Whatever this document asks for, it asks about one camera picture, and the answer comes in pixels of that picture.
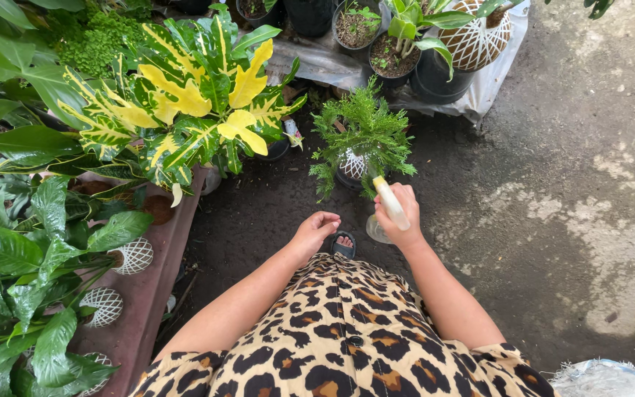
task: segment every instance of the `white string net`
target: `white string net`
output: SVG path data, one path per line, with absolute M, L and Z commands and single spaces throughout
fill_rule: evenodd
M 112 268 L 119 274 L 135 274 L 141 272 L 153 261 L 153 247 L 147 239 L 139 237 L 129 244 L 112 249 L 110 252 L 119 251 L 123 257 L 123 264 L 118 268 Z
M 96 307 L 93 319 L 85 326 L 100 328 L 108 326 L 121 315 L 124 301 L 119 293 L 108 287 L 97 287 L 85 294 L 80 300 L 80 306 Z
M 464 0 L 453 10 L 475 15 L 482 0 Z M 475 18 L 472 22 L 456 29 L 443 29 L 440 40 L 452 53 L 452 67 L 464 71 L 477 71 L 491 64 L 511 38 L 511 17 L 509 13 L 495 28 L 487 29 L 487 18 Z
M 91 356 L 91 355 L 97 355 L 97 358 L 94 360 L 94 362 L 102 364 L 102 365 L 111 366 L 111 360 L 106 355 L 103 355 L 101 353 L 88 353 L 88 354 L 85 355 L 85 357 Z M 103 380 L 102 382 L 98 383 L 95 387 L 81 392 L 80 394 L 78 394 L 78 397 L 89 397 L 89 396 L 95 394 L 96 392 L 100 391 L 101 388 L 103 388 L 104 385 L 107 384 L 107 381 L 109 381 L 109 380 L 110 380 L 110 378 L 107 378 L 107 379 Z
M 347 159 L 340 164 L 340 169 L 346 176 L 353 179 L 360 179 L 366 171 L 366 162 L 364 161 L 364 157 L 354 155 L 351 149 L 347 149 L 345 156 Z

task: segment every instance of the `soil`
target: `soil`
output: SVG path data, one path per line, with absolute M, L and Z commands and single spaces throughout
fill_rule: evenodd
M 401 77 L 412 71 L 420 59 L 420 50 L 418 48 L 414 48 L 405 59 L 399 59 L 400 56 L 396 55 L 396 41 L 395 37 L 382 33 L 372 44 L 369 61 L 374 71 L 383 77 Z M 381 67 L 380 59 L 386 61 L 385 68 Z
M 364 24 L 364 21 L 366 21 L 364 15 L 349 15 L 345 14 L 344 11 L 340 11 L 340 16 L 337 17 L 335 30 L 337 31 L 337 39 L 343 44 L 343 46 L 356 49 L 369 44 L 374 35 L 379 32 L 379 26 L 369 28 Z M 354 32 L 350 30 L 352 25 L 356 27 Z
M 239 9 L 244 18 L 249 19 L 258 19 L 268 14 L 263 0 L 239 0 Z

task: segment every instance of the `wet concrete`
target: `wet concrete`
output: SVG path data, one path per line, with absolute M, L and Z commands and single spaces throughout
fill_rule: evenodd
M 534 1 L 481 130 L 459 117 L 411 118 L 419 173 L 390 178 L 413 185 L 428 242 L 547 372 L 594 357 L 635 362 L 635 1 L 617 0 L 599 21 L 567 3 Z M 411 280 L 396 248 L 366 236 L 365 199 L 338 186 L 315 204 L 308 158 L 322 142 L 310 119 L 298 115 L 305 152 L 246 160 L 200 200 L 185 264 L 201 274 L 159 344 L 315 211 L 340 213 L 360 258 Z

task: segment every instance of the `woman's left hand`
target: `woman's left hand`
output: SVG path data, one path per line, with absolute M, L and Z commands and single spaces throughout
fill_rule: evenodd
M 341 222 L 340 216 L 336 213 L 316 212 L 301 223 L 287 247 L 308 260 L 322 247 L 324 239 L 337 231 Z

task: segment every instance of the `yellow variegated leaf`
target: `yellow variegated leaf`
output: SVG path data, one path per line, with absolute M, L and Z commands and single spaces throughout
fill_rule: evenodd
M 247 71 L 239 66 L 236 72 L 234 90 L 229 93 L 229 106 L 234 109 L 244 107 L 251 103 L 256 95 L 266 88 L 268 77 L 256 77 L 261 65 L 273 54 L 273 39 L 263 42 L 251 60 L 251 66 Z
M 239 138 L 246 143 L 254 153 L 268 155 L 269 150 L 266 142 L 257 133 L 246 129 L 247 126 L 256 124 L 256 117 L 246 110 L 235 110 L 227 117 L 226 123 L 217 126 L 217 131 L 226 139 L 232 140 L 239 135 Z
M 178 98 L 177 101 L 168 102 L 167 106 L 194 117 L 206 116 L 212 109 L 212 102 L 202 97 L 200 88 L 192 78 L 189 78 L 188 81 L 186 81 L 185 87 L 180 87 L 177 84 L 166 80 L 166 77 L 163 75 L 161 69 L 153 65 L 139 65 L 138 68 L 143 76 L 153 83 L 156 88 L 164 90 Z
M 205 69 L 201 66 L 196 66 L 195 59 L 173 41 L 172 36 L 163 26 L 150 23 L 145 23 L 142 26 L 146 36 L 152 38 L 168 50 L 170 57 L 168 57 L 166 61 L 177 68 L 184 68 L 193 75 L 195 81 L 200 81 L 200 77 L 205 75 Z

